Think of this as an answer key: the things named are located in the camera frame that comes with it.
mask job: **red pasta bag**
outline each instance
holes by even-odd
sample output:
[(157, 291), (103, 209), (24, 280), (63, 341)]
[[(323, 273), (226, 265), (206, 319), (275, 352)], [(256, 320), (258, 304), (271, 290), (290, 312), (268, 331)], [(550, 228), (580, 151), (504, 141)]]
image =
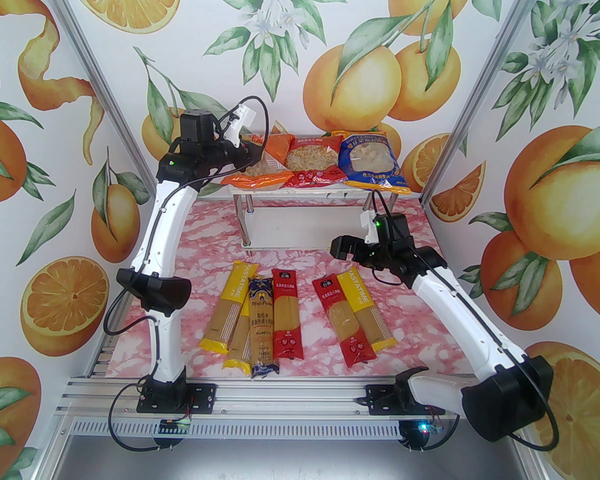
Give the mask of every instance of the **red pasta bag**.
[(316, 279), (313, 281), (313, 288), (338, 336), (346, 366), (351, 368), (355, 363), (376, 359), (376, 353), (360, 327), (335, 274)]
[(286, 156), (287, 169), (293, 172), (282, 187), (325, 187), (347, 179), (338, 167), (342, 137), (294, 137)]

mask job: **wall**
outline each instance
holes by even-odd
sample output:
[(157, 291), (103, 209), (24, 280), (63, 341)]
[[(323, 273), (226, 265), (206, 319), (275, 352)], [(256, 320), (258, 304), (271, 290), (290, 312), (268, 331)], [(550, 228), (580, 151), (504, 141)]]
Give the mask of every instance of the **wall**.
[(150, 206), (84, 77), (46, 3), (0, 0), (0, 479), (30, 477)]
[(600, 478), (600, 0), (537, 0), (467, 137), (431, 224), (471, 296), (554, 368), (551, 477)]
[[(66, 2), (150, 167), (179, 133), (177, 109), (221, 115), (257, 94), (293, 133), (388, 130), (419, 191), (513, 0)], [(414, 179), (409, 152), (438, 134)]]

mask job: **pasta package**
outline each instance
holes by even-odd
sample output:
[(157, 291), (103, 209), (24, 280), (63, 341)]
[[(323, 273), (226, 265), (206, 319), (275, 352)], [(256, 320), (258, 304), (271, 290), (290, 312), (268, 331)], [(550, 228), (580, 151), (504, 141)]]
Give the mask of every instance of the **pasta package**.
[(273, 279), (249, 279), (251, 377), (280, 373), (273, 356)]
[(362, 281), (358, 269), (352, 267), (346, 272), (338, 274), (337, 277), (346, 300), (350, 304), (355, 318), (364, 330), (364, 335), (371, 343), (374, 352), (398, 345), (384, 318), (378, 312), (378, 308), (376, 308), (365, 282)]
[(295, 270), (273, 269), (273, 355), (304, 359)]
[(257, 263), (233, 262), (229, 279), (224, 285), (220, 299), (211, 314), (211, 320), (206, 325), (204, 336), (200, 340), (200, 348), (220, 354), (229, 351), (229, 342), (247, 297), (249, 278), (254, 276), (256, 270), (258, 270)]
[[(222, 178), (222, 185), (233, 185), (238, 188), (274, 188), (282, 186), (293, 172), (285, 167), (287, 153), (293, 140), (289, 133), (271, 134), (266, 142), (266, 148), (258, 163), (247, 167), (243, 173), (230, 174)], [(263, 135), (246, 135), (246, 141), (262, 144)]]
[(389, 146), (386, 132), (337, 131), (334, 135), (342, 139), (338, 167), (346, 174), (346, 185), (396, 194), (412, 193)]
[(376, 359), (376, 353), (347, 302), (338, 278), (332, 274), (316, 279), (313, 288), (338, 336), (346, 366), (351, 368), (356, 363)]
[(245, 375), (252, 372), (252, 337), (249, 327), (249, 297), (246, 297), (222, 368), (241, 368)]
[(341, 141), (339, 136), (294, 137), (284, 164), (293, 176), (282, 187), (325, 187), (345, 181), (338, 167)]

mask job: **blue pasta bag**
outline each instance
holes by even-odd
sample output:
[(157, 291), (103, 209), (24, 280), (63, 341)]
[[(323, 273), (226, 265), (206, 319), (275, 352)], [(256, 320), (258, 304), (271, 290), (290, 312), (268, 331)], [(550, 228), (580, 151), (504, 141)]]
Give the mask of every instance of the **blue pasta bag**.
[(346, 185), (396, 194), (412, 193), (389, 146), (386, 132), (336, 131), (332, 135), (342, 137), (338, 167), (346, 174)]

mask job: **pink marble surface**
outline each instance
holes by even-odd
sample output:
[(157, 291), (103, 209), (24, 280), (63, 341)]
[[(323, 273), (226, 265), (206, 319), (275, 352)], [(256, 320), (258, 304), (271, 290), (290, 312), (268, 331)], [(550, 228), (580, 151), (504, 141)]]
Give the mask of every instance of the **pink marble surface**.
[[(351, 202), (327, 199), (328, 204)], [(302, 203), (324, 205), (325, 199)], [(261, 204), (279, 206), (286, 203), (263, 201)], [(417, 246), (438, 248), (417, 199), (399, 199), (395, 210), (407, 215)], [(270, 275), (275, 267), (297, 271), (305, 359), (281, 359), (281, 377), (393, 376), (418, 365), (426, 365), (440, 373), (470, 371), (462, 350), (425, 302), (405, 286), (387, 286), (375, 281), (371, 271), (363, 267), (359, 268), (360, 275), (398, 345), (382, 350), (374, 361), (347, 368), (334, 330), (311, 281), (344, 272), (354, 263), (335, 260), (327, 251), (254, 251), (253, 256), (247, 256), (241, 247), (233, 202), (201, 200), (195, 203), (186, 220), (176, 259), (176, 275), (191, 279), (193, 284), (191, 297), (181, 309), (182, 354), (189, 377), (245, 376), (238, 368), (222, 368), (224, 355), (198, 347), (234, 260), (258, 263), (258, 273), (264, 275)], [(378, 277), (386, 281), (395, 280), (388, 272), (380, 272)], [(140, 304), (135, 301), (126, 315), (125, 324), (143, 314)], [(151, 370), (150, 362), (149, 325), (143, 322), (120, 336), (106, 375), (137, 378)]]

